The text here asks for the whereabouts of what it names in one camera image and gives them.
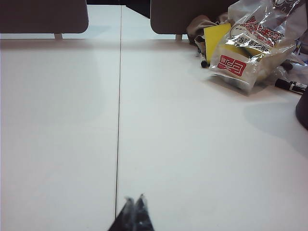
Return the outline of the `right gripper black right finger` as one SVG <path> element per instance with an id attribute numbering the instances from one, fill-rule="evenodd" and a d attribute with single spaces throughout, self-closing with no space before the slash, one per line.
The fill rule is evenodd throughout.
<path id="1" fill-rule="evenodd" d="M 135 203 L 134 212 L 135 231 L 154 231 L 154 227 L 149 216 L 147 200 L 143 194 L 140 195 Z"/>

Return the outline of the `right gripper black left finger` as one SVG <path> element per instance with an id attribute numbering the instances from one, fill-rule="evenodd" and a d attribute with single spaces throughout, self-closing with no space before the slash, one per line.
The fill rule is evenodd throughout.
<path id="1" fill-rule="evenodd" d="M 132 231 L 134 226 L 134 199 L 126 197 L 126 202 L 108 231 Z"/>

